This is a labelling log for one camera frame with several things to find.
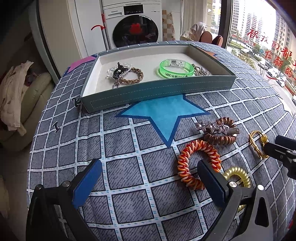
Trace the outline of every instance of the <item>blue star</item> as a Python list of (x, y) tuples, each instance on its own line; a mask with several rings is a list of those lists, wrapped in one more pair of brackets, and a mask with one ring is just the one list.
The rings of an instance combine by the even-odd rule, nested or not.
[(170, 147), (181, 118), (198, 115), (210, 113), (187, 100), (185, 95), (175, 95), (133, 104), (117, 117), (148, 119), (162, 141)]

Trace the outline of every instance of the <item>sofa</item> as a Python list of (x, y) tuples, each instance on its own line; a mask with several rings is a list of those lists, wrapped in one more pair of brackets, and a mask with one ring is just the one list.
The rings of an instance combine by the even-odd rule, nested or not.
[(48, 72), (40, 74), (26, 91), (21, 105), (21, 123), (27, 133), (20, 136), (18, 131), (0, 130), (0, 143), (5, 149), (20, 151), (33, 140), (41, 113), (54, 89)]
[(20, 151), (32, 142), (41, 113), (55, 86), (32, 36), (28, 36), (21, 48), (14, 52), (5, 68), (9, 70), (11, 66), (17, 66), (27, 60), (34, 62), (31, 68), (38, 74), (27, 89), (21, 104), (21, 123), (27, 133), (21, 136), (18, 131), (0, 130), (0, 144), (11, 151)]

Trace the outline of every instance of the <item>orange and white coil bracelet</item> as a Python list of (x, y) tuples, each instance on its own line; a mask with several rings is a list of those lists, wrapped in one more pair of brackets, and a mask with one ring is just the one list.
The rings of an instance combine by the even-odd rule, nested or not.
[(178, 175), (182, 178), (181, 181), (186, 183), (187, 187), (195, 189), (204, 189), (204, 185), (200, 179), (193, 177), (189, 170), (189, 158), (195, 151), (204, 151), (210, 157), (212, 168), (215, 172), (221, 170), (220, 155), (217, 150), (208, 142), (203, 140), (195, 140), (186, 145), (178, 157)]

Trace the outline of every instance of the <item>green bracelet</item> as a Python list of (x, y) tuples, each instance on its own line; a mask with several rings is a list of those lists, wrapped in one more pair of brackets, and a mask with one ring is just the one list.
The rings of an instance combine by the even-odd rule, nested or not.
[[(167, 66), (175, 66), (175, 67), (183, 68), (186, 71), (186, 73), (171, 72), (165, 69), (165, 67)], [(182, 78), (182, 77), (192, 76), (194, 73), (194, 68), (191, 64), (189, 64), (184, 60), (166, 59), (160, 63), (159, 72), (164, 78)]]

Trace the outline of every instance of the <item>red hook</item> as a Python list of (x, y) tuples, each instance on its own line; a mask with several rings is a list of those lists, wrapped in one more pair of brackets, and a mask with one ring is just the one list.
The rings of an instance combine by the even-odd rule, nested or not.
[(95, 25), (91, 28), (91, 30), (93, 30), (95, 27), (101, 27), (101, 30), (105, 29), (106, 27), (102, 26), (102, 25)]

